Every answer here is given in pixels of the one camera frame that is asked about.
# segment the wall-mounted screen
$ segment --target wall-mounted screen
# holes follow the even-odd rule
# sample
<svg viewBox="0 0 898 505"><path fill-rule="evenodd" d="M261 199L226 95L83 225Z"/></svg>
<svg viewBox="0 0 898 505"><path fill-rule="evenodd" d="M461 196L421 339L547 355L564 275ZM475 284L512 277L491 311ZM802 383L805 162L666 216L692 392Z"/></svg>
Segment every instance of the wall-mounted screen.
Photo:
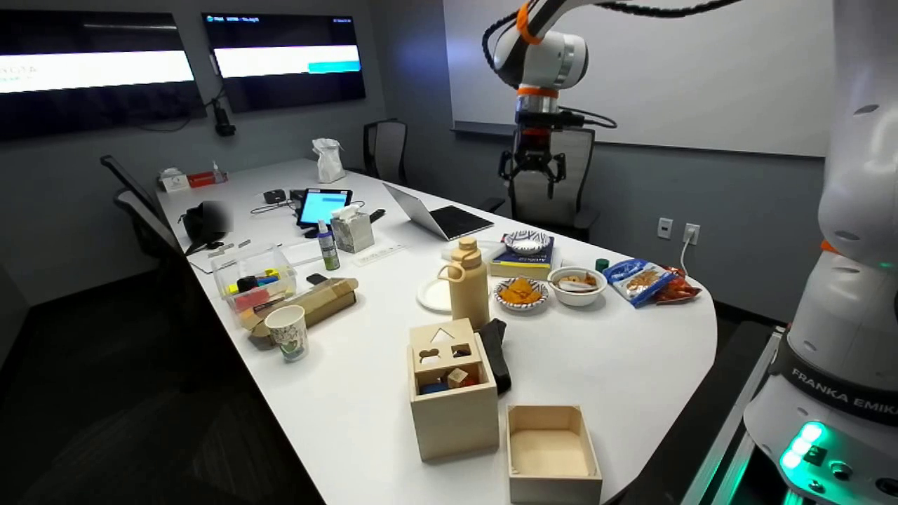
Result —
<svg viewBox="0 0 898 505"><path fill-rule="evenodd" d="M352 18L202 15L234 112L365 98Z"/></svg>
<svg viewBox="0 0 898 505"><path fill-rule="evenodd" d="M0 141L193 116L172 15L0 12Z"/></svg>

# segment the wooden box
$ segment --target wooden box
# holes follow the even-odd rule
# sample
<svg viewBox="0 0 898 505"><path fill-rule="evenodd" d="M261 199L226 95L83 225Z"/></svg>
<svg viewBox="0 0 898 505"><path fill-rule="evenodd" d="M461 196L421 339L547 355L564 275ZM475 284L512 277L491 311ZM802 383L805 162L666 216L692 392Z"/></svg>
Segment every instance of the wooden box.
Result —
<svg viewBox="0 0 898 505"><path fill-rule="evenodd" d="M512 503L600 499L600 470L582 406L508 411Z"/></svg>
<svg viewBox="0 0 898 505"><path fill-rule="evenodd" d="M497 383L470 319L414 329L411 406L421 461L452 461L499 446Z"/></svg>

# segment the floor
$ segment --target floor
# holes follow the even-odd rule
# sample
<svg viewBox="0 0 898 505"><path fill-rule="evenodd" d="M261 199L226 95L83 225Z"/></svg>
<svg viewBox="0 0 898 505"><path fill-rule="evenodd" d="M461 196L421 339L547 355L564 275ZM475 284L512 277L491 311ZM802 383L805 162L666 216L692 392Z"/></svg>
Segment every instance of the floor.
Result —
<svg viewBox="0 0 898 505"><path fill-rule="evenodd" d="M621 503L680 503L772 329L727 305L720 325L720 364ZM0 380L0 503L321 503L205 300L156 275L35 310Z"/></svg>

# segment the white table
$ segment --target white table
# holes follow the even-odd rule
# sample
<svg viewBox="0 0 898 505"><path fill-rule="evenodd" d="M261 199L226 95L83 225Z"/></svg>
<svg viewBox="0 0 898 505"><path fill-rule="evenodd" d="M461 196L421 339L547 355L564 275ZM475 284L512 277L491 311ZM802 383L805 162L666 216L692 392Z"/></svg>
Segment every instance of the white table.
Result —
<svg viewBox="0 0 898 505"><path fill-rule="evenodd" d="M237 172L226 185L193 195L160 195L160 202L184 244L188 239L177 218L196 202L226 207L231 244L306 244L313 263L296 266L304 284L309 273L324 273L318 244L299 234L292 211L252 216L250 207L261 207L269 188L306 185L316 185L316 162L292 161ZM373 225L373 251L342 252L338 275L359 277L359 303L316 325L299 362L283 362L278 347L255 347L237 325L217 277L193 270L196 282L327 503L505 505L505 440L482 457L438 467L419 461L408 405L408 339L414 325L446 319L424 311L415 291L438 273L450 244L415 228L380 179L348 174L339 185L388 216ZM419 196L431 207L446 206L431 195ZM504 234L525 228L482 216L495 223L475 234L487 251ZM574 239L558 239L555 248L561 263L624 258ZM515 380L512 392L499 398L499 427L505 430L512 405L582 405L603 472L603 503L644 472L715 357L707 289L689 305L633 310L609 289L592 310L554 303L543 314L508 314L491 300L491 314L508 324L505 360Z"/></svg>

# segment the paper cup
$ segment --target paper cup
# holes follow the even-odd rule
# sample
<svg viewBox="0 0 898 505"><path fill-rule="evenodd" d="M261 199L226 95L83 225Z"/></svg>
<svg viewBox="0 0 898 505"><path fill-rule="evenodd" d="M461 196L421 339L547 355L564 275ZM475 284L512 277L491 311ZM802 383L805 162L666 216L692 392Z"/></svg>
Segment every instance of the paper cup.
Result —
<svg viewBox="0 0 898 505"><path fill-rule="evenodd" d="M264 325L272 331L272 339L287 360L301 357L306 352L306 310L304 305L282 305L264 317Z"/></svg>

